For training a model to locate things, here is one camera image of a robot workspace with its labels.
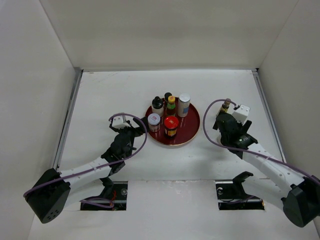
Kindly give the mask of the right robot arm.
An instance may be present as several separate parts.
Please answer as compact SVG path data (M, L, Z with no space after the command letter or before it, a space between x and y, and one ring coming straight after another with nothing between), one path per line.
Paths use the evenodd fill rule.
M232 180L233 194L238 198L246 195L261 198L283 210L297 227L305 227L320 215L320 180L274 159L247 133L251 123L248 120L241 124L231 114L220 113L213 126L220 132L217 146L229 150L269 178L269 181L259 180L253 173L244 171Z

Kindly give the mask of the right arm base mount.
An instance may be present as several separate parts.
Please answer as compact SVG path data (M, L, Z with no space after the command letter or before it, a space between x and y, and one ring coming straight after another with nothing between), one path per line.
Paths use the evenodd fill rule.
M264 201L245 193L242 183L253 174L244 171L233 179L215 181L215 188L220 211L265 210Z

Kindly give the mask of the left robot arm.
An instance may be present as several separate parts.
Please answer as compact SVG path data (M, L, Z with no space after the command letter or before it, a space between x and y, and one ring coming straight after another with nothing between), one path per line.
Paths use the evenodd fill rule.
M69 170L46 170L23 197L41 223L53 221L63 209L75 202L95 204L96 199L112 195L110 177L118 173L125 161L140 150L134 147L135 138L148 135L148 118L133 118L132 126L127 114L115 114L109 127L117 133L110 147L95 160Z

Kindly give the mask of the red lid sauce jar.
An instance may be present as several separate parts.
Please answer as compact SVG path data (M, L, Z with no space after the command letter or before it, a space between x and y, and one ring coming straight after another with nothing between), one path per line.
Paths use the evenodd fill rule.
M164 119L164 135L168 139L173 139L177 135L179 120L175 116L168 116Z

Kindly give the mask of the black cap white-powder bottle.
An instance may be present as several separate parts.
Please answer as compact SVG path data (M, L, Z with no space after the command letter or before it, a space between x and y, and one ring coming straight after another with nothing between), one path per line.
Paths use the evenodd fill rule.
M153 114L158 114L160 117L164 115L164 102L159 96L152 100L151 110Z

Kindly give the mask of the grey lid paste jar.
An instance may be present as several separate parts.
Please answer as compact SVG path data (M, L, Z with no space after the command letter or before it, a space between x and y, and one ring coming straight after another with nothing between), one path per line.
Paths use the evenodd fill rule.
M156 133L161 128L161 117L157 113L151 113L147 117L149 130L153 133Z

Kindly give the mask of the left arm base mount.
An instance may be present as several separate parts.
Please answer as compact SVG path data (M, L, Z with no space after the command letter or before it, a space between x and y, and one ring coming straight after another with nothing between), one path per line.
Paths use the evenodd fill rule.
M81 211L126 211L128 197L127 181L105 182L106 186L98 196L90 197L88 200L94 204L80 203Z

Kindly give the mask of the black cap cumin spice bottle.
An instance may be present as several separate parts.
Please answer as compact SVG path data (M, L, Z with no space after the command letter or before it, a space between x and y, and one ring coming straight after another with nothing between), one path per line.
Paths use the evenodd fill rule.
M165 101L168 101L168 99L169 99L170 96L172 96L172 93L171 93L171 92L166 92L166 93L164 94L164 99L165 99Z

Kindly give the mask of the silver top salt shaker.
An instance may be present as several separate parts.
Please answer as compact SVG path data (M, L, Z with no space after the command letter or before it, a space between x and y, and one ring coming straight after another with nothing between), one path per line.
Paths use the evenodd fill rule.
M221 134L219 134L219 135L217 136L216 140L217 140L217 143L218 143L218 144L220 144L220 145L222 145L222 146L224 145Z

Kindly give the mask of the white cylinder spice shaker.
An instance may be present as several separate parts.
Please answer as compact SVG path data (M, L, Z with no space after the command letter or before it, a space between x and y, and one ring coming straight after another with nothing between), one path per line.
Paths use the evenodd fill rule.
M181 93L178 97L177 114L184 118L188 115L191 97L188 93Z

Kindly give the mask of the yellow cap chili sauce bottle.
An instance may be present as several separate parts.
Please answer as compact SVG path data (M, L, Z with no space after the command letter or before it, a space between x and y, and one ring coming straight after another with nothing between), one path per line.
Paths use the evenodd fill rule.
M173 95L170 95L167 99L166 115L167 116L176 115L176 98Z

